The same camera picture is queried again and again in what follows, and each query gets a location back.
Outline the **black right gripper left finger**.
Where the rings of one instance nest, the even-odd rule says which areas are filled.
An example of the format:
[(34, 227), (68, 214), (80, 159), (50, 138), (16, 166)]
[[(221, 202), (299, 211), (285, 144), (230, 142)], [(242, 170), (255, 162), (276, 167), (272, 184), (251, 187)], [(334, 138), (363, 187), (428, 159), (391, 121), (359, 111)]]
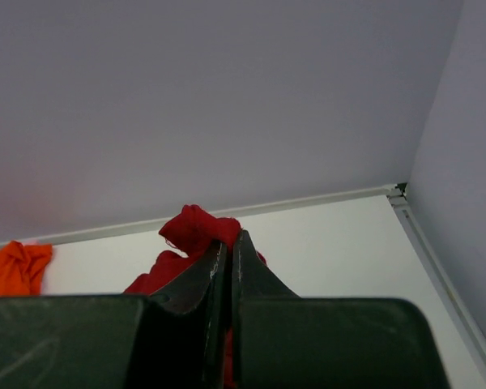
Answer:
[(0, 298), (0, 388), (221, 388), (227, 248), (142, 294)]

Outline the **white table edge rail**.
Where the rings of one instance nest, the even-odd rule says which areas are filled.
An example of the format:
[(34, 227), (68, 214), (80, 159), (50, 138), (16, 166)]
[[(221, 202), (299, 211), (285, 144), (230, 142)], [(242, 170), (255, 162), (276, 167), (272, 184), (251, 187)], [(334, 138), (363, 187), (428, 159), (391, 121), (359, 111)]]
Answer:
[[(283, 200), (272, 203), (263, 203), (247, 207), (233, 207), (223, 210), (210, 211), (213, 216), (216, 217), (234, 217), (239, 218), (242, 216), (253, 216), (258, 214), (279, 212), (299, 207), (311, 207), (326, 203), (337, 203), (342, 201), (364, 199), (374, 196), (385, 196), (388, 199), (391, 198), (403, 198), (405, 199), (407, 183), (390, 184), (386, 186), (378, 186), (363, 190), (350, 190), (333, 194), (323, 194), (316, 196), (309, 196), (298, 199)], [(152, 230), (161, 228), (170, 217), (143, 220), (139, 222), (115, 224), (106, 227), (94, 228), (94, 229), (82, 229), (69, 233), (58, 233), (51, 235), (44, 235), (39, 237), (31, 237), (20, 239), (22, 243), (35, 243), (35, 244), (52, 244), (61, 245), (75, 242), (85, 242), (95, 239), (125, 236), (134, 233), (145, 233)]]

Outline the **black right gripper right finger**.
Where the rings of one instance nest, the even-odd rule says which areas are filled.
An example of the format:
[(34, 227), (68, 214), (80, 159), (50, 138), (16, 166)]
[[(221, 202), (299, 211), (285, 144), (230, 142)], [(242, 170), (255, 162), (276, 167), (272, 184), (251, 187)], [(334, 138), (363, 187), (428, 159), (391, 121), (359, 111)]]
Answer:
[(447, 388), (431, 328), (413, 303), (303, 298), (247, 231), (232, 254), (232, 369), (239, 388)]

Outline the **right side aluminium rail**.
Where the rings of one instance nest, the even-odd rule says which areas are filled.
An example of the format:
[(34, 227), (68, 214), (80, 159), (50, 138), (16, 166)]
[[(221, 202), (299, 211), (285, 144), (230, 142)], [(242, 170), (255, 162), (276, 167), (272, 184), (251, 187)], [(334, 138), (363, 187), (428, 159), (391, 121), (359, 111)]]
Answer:
[(453, 324), (454, 332), (461, 338), (462, 347), (467, 350), (471, 364), (475, 367), (475, 375), (482, 380), (482, 388), (486, 388), (486, 339), (466, 308), (451, 279), (446, 274), (439, 258), (424, 235), (422, 228), (405, 196), (404, 183), (398, 184), (387, 192), (387, 199), (403, 227), (408, 240), (428, 278), (439, 297), (446, 316)]

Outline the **dark red t shirt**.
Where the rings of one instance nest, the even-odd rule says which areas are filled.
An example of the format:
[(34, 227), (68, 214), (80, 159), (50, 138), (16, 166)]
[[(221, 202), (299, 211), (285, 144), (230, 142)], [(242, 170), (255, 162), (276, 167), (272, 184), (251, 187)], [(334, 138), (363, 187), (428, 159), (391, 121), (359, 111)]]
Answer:
[(129, 388), (235, 388), (239, 304), (262, 295), (270, 274), (238, 220), (185, 205), (159, 234), (169, 249), (127, 287), (147, 303)]

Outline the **orange t shirt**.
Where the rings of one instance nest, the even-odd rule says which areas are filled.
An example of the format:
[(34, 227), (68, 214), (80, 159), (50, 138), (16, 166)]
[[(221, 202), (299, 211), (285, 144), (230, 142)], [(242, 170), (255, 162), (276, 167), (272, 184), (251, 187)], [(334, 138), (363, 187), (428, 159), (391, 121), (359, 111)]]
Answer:
[(0, 297), (38, 296), (45, 269), (53, 258), (52, 245), (11, 241), (0, 249)]

